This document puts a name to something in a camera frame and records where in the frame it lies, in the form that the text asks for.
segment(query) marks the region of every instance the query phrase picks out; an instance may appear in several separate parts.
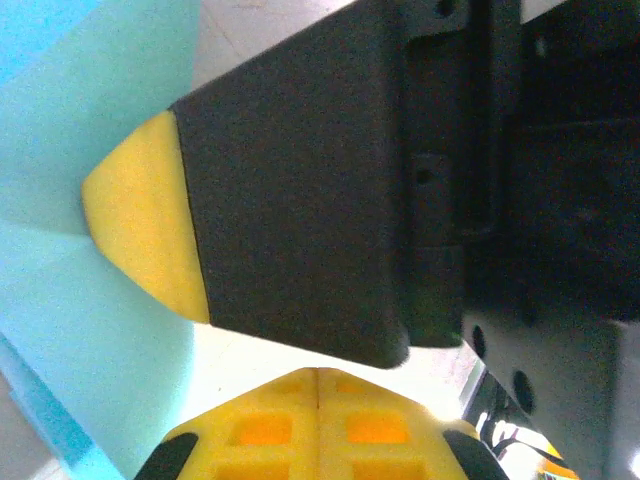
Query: yellow foam block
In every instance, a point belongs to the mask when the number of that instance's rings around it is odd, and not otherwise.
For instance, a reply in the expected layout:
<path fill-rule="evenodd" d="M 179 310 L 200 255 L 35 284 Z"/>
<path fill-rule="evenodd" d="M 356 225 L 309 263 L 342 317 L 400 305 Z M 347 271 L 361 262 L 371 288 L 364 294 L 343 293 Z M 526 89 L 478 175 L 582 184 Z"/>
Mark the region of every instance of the yellow foam block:
<path fill-rule="evenodd" d="M 166 478 L 465 480 L 442 435 L 449 428 L 389 390 L 339 370 L 303 369 L 171 431 L 165 442 L 188 433 L 198 440 L 179 475 Z M 147 469 L 139 478 L 158 477 Z"/>
<path fill-rule="evenodd" d="M 209 322 L 173 113 L 129 135 L 87 177 L 82 198 L 111 262 L 169 309 Z"/>

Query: cable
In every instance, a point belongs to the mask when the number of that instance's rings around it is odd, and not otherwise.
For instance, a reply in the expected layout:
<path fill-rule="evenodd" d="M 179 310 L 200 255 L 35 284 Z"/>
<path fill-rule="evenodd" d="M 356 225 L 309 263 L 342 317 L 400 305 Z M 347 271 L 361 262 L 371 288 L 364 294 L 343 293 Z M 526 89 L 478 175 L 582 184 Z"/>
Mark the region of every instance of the cable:
<path fill-rule="evenodd" d="M 519 443 L 520 445 L 524 445 L 525 447 L 529 447 L 531 450 L 535 451 L 538 455 L 540 455 L 541 457 L 546 458 L 547 460 L 549 460 L 551 463 L 553 463 L 554 465 L 560 467 L 560 468 L 566 468 L 567 470 L 571 470 L 569 468 L 569 466 L 564 462 L 564 460 L 562 460 L 560 457 L 556 457 L 555 455 L 551 455 L 549 452 L 545 452 L 544 450 L 540 450 L 539 448 L 534 447 L 533 445 L 529 445 L 528 443 L 522 442 L 520 440 L 517 440 L 515 438 L 508 438 L 506 440 L 502 440 L 501 442 L 498 442 L 498 444 L 493 447 L 493 454 L 496 457 L 499 457 L 500 454 L 510 445 L 513 445 L 515 443 Z"/>

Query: white floor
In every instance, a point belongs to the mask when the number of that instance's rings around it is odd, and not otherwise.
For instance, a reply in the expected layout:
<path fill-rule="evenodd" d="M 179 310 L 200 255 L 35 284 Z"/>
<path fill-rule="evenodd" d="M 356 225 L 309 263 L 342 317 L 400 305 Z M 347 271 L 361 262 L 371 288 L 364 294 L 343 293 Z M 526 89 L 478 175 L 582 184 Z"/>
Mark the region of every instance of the white floor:
<path fill-rule="evenodd" d="M 204 0 L 193 86 L 198 87 L 350 0 Z M 530 0 L 531 18 L 562 0 Z M 437 415 L 459 413 L 457 395 L 474 362 L 469 349 L 414 349 L 401 368 L 380 371 L 243 335 L 196 327 L 196 368 L 182 421 L 279 375 L 306 366 L 335 366 L 420 401 Z M 9 398 L 0 377 L 0 479 L 67 477 Z"/>

